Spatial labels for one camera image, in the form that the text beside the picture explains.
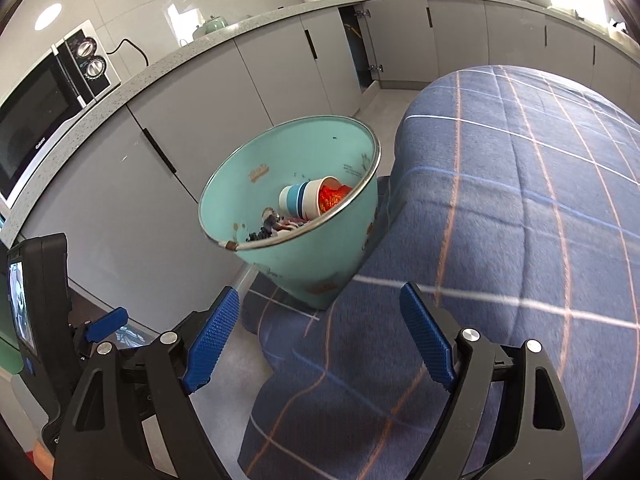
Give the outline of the person's left hand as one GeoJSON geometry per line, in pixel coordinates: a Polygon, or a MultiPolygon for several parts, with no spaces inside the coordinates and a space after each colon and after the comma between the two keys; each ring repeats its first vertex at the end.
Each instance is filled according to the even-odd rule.
{"type": "Polygon", "coordinates": [[[32,452],[30,452],[32,462],[39,471],[48,479],[53,479],[54,457],[49,450],[42,445],[39,440],[35,440],[32,452]]]}

